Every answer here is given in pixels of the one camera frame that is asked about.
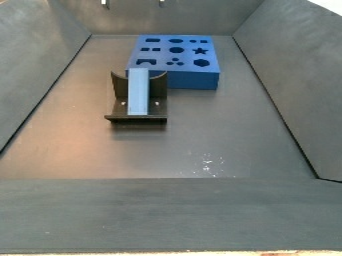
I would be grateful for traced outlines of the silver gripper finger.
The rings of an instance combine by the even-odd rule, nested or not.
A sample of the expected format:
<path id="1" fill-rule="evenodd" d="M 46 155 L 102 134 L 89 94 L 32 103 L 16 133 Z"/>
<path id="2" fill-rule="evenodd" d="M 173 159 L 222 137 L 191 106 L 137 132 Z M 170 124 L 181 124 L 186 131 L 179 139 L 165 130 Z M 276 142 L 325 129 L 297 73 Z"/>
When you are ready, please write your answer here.
<path id="1" fill-rule="evenodd" d="M 101 0 L 101 3 L 106 9 L 110 9 L 110 0 Z"/>
<path id="2" fill-rule="evenodd" d="M 166 5 L 166 0 L 159 0 L 159 7 L 163 8 Z"/>

